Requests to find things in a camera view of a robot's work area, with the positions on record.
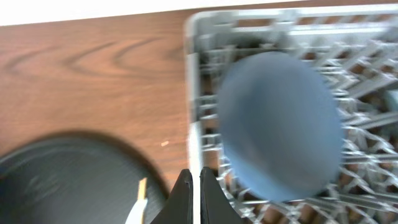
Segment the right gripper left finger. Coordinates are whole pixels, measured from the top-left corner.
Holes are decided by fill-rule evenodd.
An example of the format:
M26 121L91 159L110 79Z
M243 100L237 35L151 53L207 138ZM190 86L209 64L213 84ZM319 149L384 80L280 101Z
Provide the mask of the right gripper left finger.
M193 223L193 179L188 169L183 169L167 199L165 206L151 224Z

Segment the wooden chopstick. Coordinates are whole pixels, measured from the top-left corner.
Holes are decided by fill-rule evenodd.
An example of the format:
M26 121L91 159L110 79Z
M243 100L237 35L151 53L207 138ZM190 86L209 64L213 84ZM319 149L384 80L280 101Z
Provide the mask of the wooden chopstick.
M139 181L138 191L137 191L137 199L144 200L146 198L146 186L147 186L147 178L143 178Z

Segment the dark blue plate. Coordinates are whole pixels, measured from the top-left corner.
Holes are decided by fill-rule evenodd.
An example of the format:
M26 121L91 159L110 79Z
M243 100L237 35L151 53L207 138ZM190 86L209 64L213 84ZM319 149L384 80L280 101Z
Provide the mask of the dark blue plate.
M282 52L242 58L228 67L217 100L224 154L255 196L298 200L337 179L343 125L309 63Z

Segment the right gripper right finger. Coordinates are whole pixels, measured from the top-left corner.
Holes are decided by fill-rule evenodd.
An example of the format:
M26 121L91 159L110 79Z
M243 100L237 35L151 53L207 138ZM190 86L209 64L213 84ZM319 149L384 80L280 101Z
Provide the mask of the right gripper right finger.
M200 201L201 224L244 224L209 167L200 173Z

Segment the light blue plastic knife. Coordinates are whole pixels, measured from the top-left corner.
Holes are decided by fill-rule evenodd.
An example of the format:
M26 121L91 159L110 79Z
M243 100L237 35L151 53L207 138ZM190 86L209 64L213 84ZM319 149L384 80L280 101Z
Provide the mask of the light blue plastic knife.
M133 205L125 224L143 224L144 211L146 209L147 199L138 199Z

